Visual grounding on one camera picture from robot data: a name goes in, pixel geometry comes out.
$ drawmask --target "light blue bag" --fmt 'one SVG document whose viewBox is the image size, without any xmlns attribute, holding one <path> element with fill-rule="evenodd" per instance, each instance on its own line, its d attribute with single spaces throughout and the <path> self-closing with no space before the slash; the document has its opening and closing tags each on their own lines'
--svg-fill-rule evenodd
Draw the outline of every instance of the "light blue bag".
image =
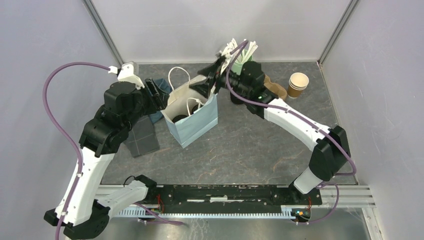
<svg viewBox="0 0 424 240">
<path fill-rule="evenodd" d="M 204 79 L 204 76 L 198 75 L 190 82 L 186 82 L 172 91 L 169 94 L 168 106 L 161 111 L 170 133 L 183 148 L 218 124 L 217 95 L 210 94 L 209 99 L 206 99 L 197 91 L 189 88 L 189 83 L 193 84 Z M 173 123 L 173 118 L 178 115 L 189 115 L 189 110 L 198 105 L 195 100 L 188 101 L 189 98 L 198 99 L 204 105 L 190 116 Z"/>
</svg>

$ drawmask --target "concrete floor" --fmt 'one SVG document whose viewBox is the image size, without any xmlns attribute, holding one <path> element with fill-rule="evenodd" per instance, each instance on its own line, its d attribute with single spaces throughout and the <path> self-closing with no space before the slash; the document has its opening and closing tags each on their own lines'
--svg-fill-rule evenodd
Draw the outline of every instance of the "concrete floor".
<svg viewBox="0 0 424 240">
<path fill-rule="evenodd" d="M 143 78 L 167 78 L 175 66 L 186 69 L 191 77 L 208 64 L 141 65 Z M 334 127 L 335 112 L 315 62 L 263 63 L 262 70 L 287 88 L 290 75 L 305 73 L 309 85 L 297 99 L 287 103 L 309 118 Z M 187 75 L 175 70 L 175 87 L 186 82 Z M 146 175 L 158 184 L 290 184 L 307 167 L 311 152 L 294 136 L 279 126 L 251 114 L 244 105 L 234 105 L 228 90 L 218 95 L 218 125 L 183 149 L 161 119 L 155 125 L 160 150 L 133 158 L 121 145 L 108 166 L 102 183 L 122 184 L 130 175 Z M 345 165 L 342 172 L 350 172 Z M 338 184 L 354 184 L 353 177 L 337 177 Z"/>
</svg>

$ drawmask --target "stack of paper cups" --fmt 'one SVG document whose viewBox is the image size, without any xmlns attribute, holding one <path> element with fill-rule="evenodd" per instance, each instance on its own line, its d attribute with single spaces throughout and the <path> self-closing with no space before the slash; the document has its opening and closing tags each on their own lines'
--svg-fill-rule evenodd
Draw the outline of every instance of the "stack of paper cups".
<svg viewBox="0 0 424 240">
<path fill-rule="evenodd" d="M 287 95 L 289 98 L 295 99 L 306 89 L 309 84 L 309 78 L 301 72 L 295 72 L 290 76 L 288 81 Z"/>
</svg>

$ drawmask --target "blue cloth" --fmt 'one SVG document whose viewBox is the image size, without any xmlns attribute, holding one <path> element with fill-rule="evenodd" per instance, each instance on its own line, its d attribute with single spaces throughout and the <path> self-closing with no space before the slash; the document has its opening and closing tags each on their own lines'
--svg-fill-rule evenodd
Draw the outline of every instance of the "blue cloth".
<svg viewBox="0 0 424 240">
<path fill-rule="evenodd" d="M 167 80 L 164 78 L 153 80 L 153 82 L 164 92 L 170 93 L 172 92 L 171 86 Z M 156 113 L 150 114 L 148 117 L 152 124 L 155 124 L 159 121 L 164 115 L 162 115 L 161 111 L 157 111 Z"/>
</svg>

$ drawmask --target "black wire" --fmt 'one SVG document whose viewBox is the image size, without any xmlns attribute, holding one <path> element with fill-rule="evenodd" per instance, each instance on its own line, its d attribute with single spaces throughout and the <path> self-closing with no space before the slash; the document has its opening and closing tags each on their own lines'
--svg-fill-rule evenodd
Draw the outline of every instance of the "black wire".
<svg viewBox="0 0 424 240">
<path fill-rule="evenodd" d="M 126 179 L 125 179 L 125 181 L 123 181 L 123 186 L 125 187 L 125 183 L 128 181 L 128 179 L 130 179 L 131 177 L 133 177 L 134 179 L 136 179 L 136 177 L 135 176 L 133 176 L 133 175 L 131 175 L 131 176 L 129 176 L 129 177 L 127 177 Z"/>
</svg>

